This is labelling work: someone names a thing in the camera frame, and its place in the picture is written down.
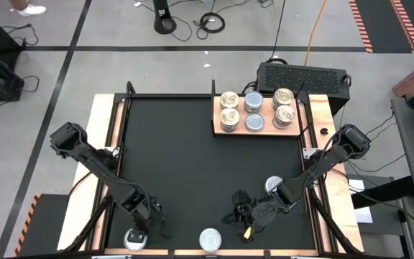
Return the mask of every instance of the wooden tray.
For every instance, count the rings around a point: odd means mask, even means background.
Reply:
[[[263,106],[259,111],[264,118],[264,127],[259,132],[250,132],[245,127],[245,118],[247,112],[244,110],[244,97],[239,97],[239,125],[233,132],[224,132],[221,128],[221,107],[220,96],[215,96],[213,101],[213,130],[215,134],[231,134],[231,135],[269,135],[269,136],[298,136],[300,134],[300,126],[298,124],[298,114],[296,111],[296,101],[290,105],[295,111],[295,119],[287,129],[278,129],[272,124],[274,110],[272,109],[272,98],[264,98]]]

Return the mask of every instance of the person's foot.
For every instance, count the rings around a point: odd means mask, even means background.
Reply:
[[[34,5],[29,4],[27,8],[25,8],[24,10],[18,11],[18,12],[23,17],[27,17],[30,15],[44,14],[46,11],[47,11],[47,8],[45,8],[44,6],[34,6]]]

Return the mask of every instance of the gray floor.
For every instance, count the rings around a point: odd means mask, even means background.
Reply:
[[[85,0],[32,2],[45,4],[47,13],[38,17],[20,17],[9,11],[7,0],[0,0],[0,25],[22,26],[32,23],[40,37],[39,45],[69,45]],[[93,0],[78,45],[270,46],[275,40],[280,2],[276,1],[276,5],[268,9],[261,9],[256,1],[251,1],[245,6],[226,10],[221,13],[227,22],[222,33],[210,35],[204,41],[193,36],[188,42],[181,43],[171,35],[154,33],[151,30],[152,14],[142,6],[135,8],[133,0]],[[287,0],[279,45],[307,45],[321,2]],[[230,0],[218,1],[217,8],[230,3]],[[172,14],[191,24],[193,19],[198,19],[210,7],[210,4],[198,2],[183,3],[174,6]],[[179,26],[177,34],[185,37],[183,33],[187,31],[183,29],[184,24]],[[30,41],[34,39],[30,33],[19,32],[18,35],[28,37]],[[313,45],[362,46],[348,1],[328,2]],[[131,81],[140,93],[208,93],[211,79],[216,79],[218,91],[241,91],[247,82],[254,80],[259,62],[268,59],[270,54],[260,51],[75,52],[47,136],[68,121],[86,126],[93,96],[123,92],[127,81]],[[303,52],[276,55],[291,64],[304,64]],[[21,101],[0,108],[0,236],[64,59],[65,52],[23,53],[17,73],[20,76],[39,76],[40,89],[33,94],[24,93]],[[352,123],[368,131],[391,115],[390,89],[414,69],[414,54],[311,53],[308,65],[342,68],[352,75],[351,101],[346,106],[343,123]],[[33,86],[34,81],[27,82],[27,88]],[[336,116],[336,124],[340,117],[341,113]],[[391,127],[374,141],[367,160],[358,160],[356,164],[364,169],[375,169],[402,154],[397,128]],[[75,167],[72,160],[61,160],[55,156],[45,140],[6,250],[7,256],[14,252],[32,197],[38,193],[66,194],[72,185]],[[346,168],[348,172],[354,173],[349,166]],[[408,174],[403,158],[375,175],[400,178]],[[377,243],[369,237],[364,239],[366,243],[368,240]],[[366,247],[372,247],[372,253],[379,249],[377,246]]]

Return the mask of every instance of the orange striped tape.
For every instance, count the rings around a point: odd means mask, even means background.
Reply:
[[[403,7],[401,0],[390,0],[392,8],[394,9],[395,15],[399,19],[400,26],[402,27],[402,31],[407,37],[408,44],[414,52],[414,27],[411,23],[410,17]]]
[[[351,11],[354,15],[354,21],[356,21],[357,28],[359,28],[360,37],[362,38],[362,42],[364,43],[365,50],[368,53],[373,53],[372,44],[370,42],[370,38],[368,37],[368,33],[365,30],[364,21],[362,20],[362,16],[360,15],[359,8],[357,8],[356,0],[349,0],[349,5],[351,6]]]
[[[19,241],[17,242],[17,246],[15,247],[15,252],[12,257],[17,257],[20,253],[20,250],[22,249],[23,242],[25,241],[25,236],[27,235],[29,223],[32,221],[33,213],[35,212],[35,207],[40,197],[41,194],[37,194],[33,198],[32,205],[29,207],[27,220],[25,220],[25,223],[22,228],[22,233],[20,234]]]

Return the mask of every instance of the yellow tag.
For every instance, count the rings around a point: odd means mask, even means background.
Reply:
[[[252,228],[251,227],[249,227],[246,231],[245,231],[245,233],[244,233],[244,237],[245,238],[247,238],[247,239],[249,239],[250,238],[250,234],[252,233]]]

